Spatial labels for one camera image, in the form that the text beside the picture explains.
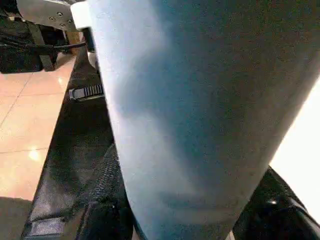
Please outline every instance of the tile floor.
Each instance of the tile floor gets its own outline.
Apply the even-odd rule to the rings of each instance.
[[[0,196],[32,200],[75,58],[53,72],[0,73]]]
[[[0,75],[0,196],[32,200],[48,151],[72,59],[54,72]],[[320,80],[271,165],[320,223]]]

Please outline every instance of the metal bracket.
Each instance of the metal bracket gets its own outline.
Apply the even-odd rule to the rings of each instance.
[[[16,0],[23,19],[56,29],[77,31],[70,4],[62,0]]]

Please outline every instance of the black plastic part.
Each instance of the black plastic part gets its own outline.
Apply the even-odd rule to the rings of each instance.
[[[288,184],[266,171],[233,227],[237,240],[320,239],[320,227]]]
[[[95,45],[94,45],[94,39],[92,37],[92,33],[90,28],[85,28],[82,30],[83,32],[83,36],[85,38],[86,44],[87,44],[87,50],[90,53],[94,53],[95,52]]]
[[[5,17],[21,18],[21,15],[17,6],[17,0],[1,0],[0,15]]]
[[[84,101],[89,99],[101,98],[103,96],[104,90],[102,84],[87,86],[78,89],[73,88],[69,90],[70,100],[74,101]]]

